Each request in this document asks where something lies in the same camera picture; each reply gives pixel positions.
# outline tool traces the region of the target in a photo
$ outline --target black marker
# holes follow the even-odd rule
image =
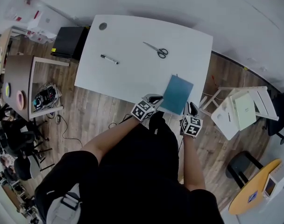
[[[112,58],[110,58],[110,57],[108,57],[108,56],[100,55],[100,57],[105,58],[105,59],[107,59],[107,60],[109,60],[109,61],[113,62],[113,63],[114,63],[114,64],[116,64],[116,65],[118,65],[118,64],[119,64],[119,62],[118,62],[118,61],[116,61],[116,60],[114,60],[114,59],[112,59]]]

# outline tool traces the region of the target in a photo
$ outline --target black box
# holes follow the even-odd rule
[[[52,56],[80,60],[90,27],[60,28],[56,37]]]

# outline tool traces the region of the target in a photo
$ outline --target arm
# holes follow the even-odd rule
[[[139,123],[139,120],[131,117],[121,124],[94,137],[91,141],[84,145],[81,150],[92,153],[100,163],[105,154],[118,144]]]
[[[191,136],[186,134],[184,134],[184,185],[190,191],[206,189],[206,183],[194,146],[194,140]]]

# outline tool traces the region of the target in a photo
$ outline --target pink object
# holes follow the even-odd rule
[[[19,110],[22,110],[25,106],[25,98],[21,91],[16,93],[16,103]]]

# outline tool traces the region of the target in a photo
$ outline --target screen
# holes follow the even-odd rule
[[[269,196],[271,196],[271,194],[272,194],[272,192],[273,192],[273,190],[274,190],[274,188],[275,188],[275,183],[274,183],[274,181],[270,178],[269,179],[269,181],[268,181],[268,184],[267,184],[267,186],[266,186],[266,188],[265,188],[265,191],[266,191],[266,193],[269,195]]]

